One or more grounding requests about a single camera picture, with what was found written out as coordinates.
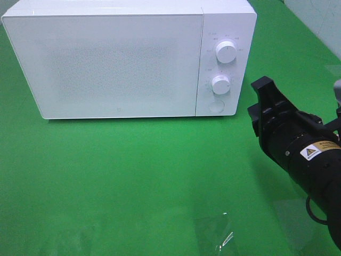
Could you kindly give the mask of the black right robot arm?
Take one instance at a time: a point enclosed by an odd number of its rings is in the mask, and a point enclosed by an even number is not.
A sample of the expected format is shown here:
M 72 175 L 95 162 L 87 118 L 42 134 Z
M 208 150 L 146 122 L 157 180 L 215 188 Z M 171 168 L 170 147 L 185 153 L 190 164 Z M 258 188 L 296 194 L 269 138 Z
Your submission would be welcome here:
M 340 247 L 340 118 L 327 124 L 299 110 L 263 76 L 252 82 L 248 108 L 262 151 L 307 193 L 306 208 Z

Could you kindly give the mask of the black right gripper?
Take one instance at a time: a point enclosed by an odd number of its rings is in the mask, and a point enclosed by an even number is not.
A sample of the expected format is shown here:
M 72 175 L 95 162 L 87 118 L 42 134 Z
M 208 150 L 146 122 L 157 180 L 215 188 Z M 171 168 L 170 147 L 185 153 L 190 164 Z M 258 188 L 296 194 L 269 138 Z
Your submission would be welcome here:
M 251 83 L 258 103 L 248 107 L 248 115 L 262 151 L 268 157 L 287 157 L 299 146 L 318 137 L 323 125 L 316 115 L 298 110 L 277 88 L 273 79 L 263 76 Z

